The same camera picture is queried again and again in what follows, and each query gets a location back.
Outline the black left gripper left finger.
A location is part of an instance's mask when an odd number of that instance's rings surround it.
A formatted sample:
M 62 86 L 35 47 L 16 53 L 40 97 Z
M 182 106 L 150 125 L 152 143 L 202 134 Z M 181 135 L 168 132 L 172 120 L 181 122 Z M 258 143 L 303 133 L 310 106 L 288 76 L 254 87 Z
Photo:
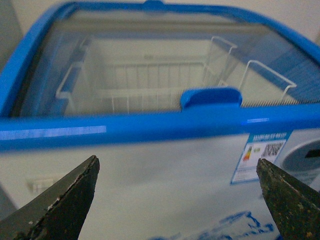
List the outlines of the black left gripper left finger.
M 100 170 L 93 155 L 0 222 L 2 240 L 77 240 Z

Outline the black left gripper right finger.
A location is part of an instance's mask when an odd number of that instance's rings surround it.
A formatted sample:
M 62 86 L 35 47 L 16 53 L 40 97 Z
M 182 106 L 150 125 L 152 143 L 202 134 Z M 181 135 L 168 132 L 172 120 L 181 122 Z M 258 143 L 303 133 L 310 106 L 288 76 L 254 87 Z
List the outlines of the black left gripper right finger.
M 320 193 L 265 158 L 256 173 L 264 201 L 283 240 L 320 238 Z

